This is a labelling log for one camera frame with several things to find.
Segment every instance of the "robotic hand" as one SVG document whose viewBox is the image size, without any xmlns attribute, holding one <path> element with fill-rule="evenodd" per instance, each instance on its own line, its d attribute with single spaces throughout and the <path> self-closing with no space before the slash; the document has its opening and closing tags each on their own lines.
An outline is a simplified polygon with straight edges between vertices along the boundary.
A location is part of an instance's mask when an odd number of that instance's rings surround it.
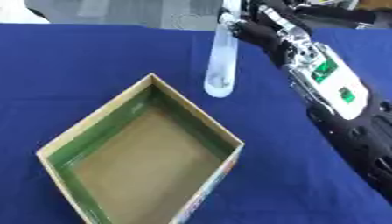
<svg viewBox="0 0 392 224">
<path fill-rule="evenodd" d="M 260 46 L 288 71 L 307 115 L 336 151 L 392 203 L 392 104 L 380 98 L 327 45 L 284 7 L 242 3 L 241 18 L 222 9 L 219 21 L 235 37 Z"/>
</svg>

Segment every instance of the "open box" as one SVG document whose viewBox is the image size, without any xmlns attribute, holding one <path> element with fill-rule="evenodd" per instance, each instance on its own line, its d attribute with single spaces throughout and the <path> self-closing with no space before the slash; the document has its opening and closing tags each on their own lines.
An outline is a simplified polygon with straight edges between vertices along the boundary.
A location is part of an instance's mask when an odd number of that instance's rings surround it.
<svg viewBox="0 0 392 224">
<path fill-rule="evenodd" d="M 37 152 L 86 223 L 184 223 L 243 142 L 150 74 Z"/>
</svg>

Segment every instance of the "gray floor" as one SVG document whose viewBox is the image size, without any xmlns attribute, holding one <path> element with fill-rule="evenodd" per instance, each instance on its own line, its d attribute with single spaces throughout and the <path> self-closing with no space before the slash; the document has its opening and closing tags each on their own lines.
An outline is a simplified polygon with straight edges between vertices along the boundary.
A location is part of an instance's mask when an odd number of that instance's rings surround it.
<svg viewBox="0 0 392 224">
<path fill-rule="evenodd" d="M 26 0 L 52 23 L 211 31 L 222 0 Z"/>
</svg>

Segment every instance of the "blue tablecloth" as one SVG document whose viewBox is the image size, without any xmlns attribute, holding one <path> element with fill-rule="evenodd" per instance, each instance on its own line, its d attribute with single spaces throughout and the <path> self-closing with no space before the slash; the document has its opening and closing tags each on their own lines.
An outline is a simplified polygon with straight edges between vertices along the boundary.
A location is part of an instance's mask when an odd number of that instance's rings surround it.
<svg viewBox="0 0 392 224">
<path fill-rule="evenodd" d="M 338 156 L 256 47 L 241 44 L 225 99 L 202 87 L 213 34 L 135 26 L 0 25 L 0 223 L 81 223 L 35 151 L 148 73 L 246 142 L 189 223 L 392 223 L 392 207 Z M 392 31 L 319 30 L 392 99 Z"/>
</svg>

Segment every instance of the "clear plastic tube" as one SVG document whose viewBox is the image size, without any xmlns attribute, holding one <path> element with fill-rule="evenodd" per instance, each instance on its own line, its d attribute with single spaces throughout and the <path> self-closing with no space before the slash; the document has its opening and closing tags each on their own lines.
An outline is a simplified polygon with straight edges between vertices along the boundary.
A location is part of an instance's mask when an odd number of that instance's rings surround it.
<svg viewBox="0 0 392 224">
<path fill-rule="evenodd" d="M 225 0 L 223 7 L 239 17 L 241 0 Z M 235 85 L 238 40 L 223 24 L 218 24 L 210 61 L 206 72 L 204 89 L 213 97 L 223 98 L 231 94 Z"/>
</svg>

